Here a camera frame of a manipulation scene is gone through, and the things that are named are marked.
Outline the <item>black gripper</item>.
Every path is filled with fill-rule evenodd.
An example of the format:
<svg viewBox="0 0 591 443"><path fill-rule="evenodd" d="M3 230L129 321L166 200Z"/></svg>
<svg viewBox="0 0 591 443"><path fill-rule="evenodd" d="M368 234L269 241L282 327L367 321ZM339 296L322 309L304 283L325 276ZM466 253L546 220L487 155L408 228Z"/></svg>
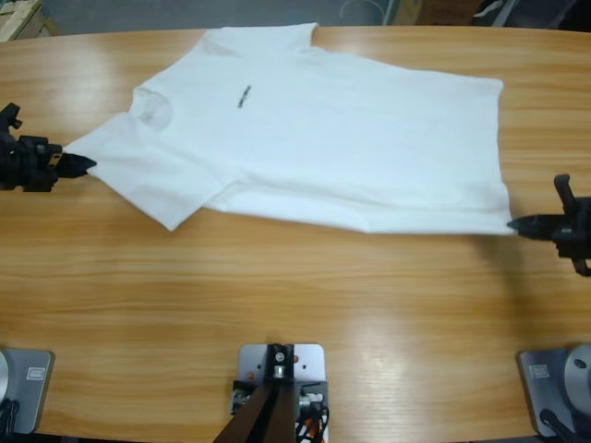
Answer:
<svg viewBox="0 0 591 443"><path fill-rule="evenodd" d="M507 226L523 238L552 240L559 257L570 259L579 275L589 277L590 197L572 198L569 204L563 204L563 210L561 222L556 214L536 214L511 220Z"/></svg>
<svg viewBox="0 0 591 443"><path fill-rule="evenodd" d="M64 153L47 138L10 135L1 137L1 189L50 192L59 177L81 177L97 162L81 155Z"/></svg>

